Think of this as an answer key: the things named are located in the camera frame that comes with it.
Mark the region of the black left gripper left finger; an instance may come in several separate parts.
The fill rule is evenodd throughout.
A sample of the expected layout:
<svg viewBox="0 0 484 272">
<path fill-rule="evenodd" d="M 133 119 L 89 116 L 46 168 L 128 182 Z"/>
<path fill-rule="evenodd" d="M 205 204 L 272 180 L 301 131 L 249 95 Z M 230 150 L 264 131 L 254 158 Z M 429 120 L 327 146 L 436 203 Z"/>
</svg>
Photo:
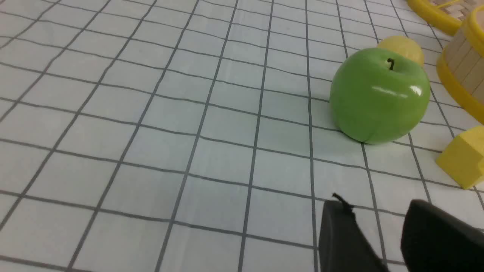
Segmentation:
<svg viewBox="0 0 484 272">
<path fill-rule="evenodd" d="M 318 244 L 322 272 L 387 272 L 357 224 L 354 206 L 337 193 L 323 205 Z"/>
</svg>

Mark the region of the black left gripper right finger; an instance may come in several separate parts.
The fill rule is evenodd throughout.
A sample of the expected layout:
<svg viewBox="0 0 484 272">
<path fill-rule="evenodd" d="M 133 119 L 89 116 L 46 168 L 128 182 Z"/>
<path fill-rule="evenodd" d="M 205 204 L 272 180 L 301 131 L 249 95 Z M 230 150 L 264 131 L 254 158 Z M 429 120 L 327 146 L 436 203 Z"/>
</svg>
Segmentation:
<svg viewBox="0 0 484 272">
<path fill-rule="evenodd" d="M 400 249 L 410 272 L 482 272 L 483 232 L 421 199 L 410 202 Z"/>
</svg>

